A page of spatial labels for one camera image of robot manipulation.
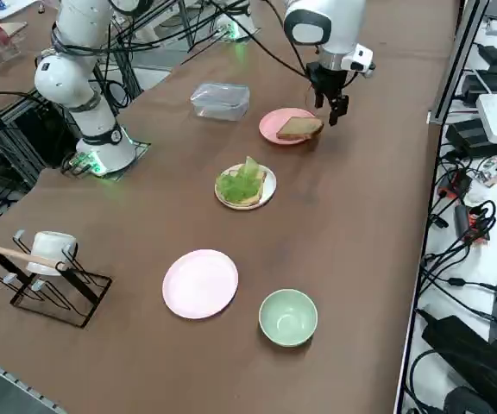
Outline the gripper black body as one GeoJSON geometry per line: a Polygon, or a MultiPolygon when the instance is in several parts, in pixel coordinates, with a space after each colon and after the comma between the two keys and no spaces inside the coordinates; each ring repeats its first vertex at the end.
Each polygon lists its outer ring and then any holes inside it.
{"type": "Polygon", "coordinates": [[[322,67],[318,62],[306,64],[306,73],[309,76],[312,89],[324,94],[328,101],[342,95],[343,87],[348,75],[347,71],[332,71],[322,67]]]}

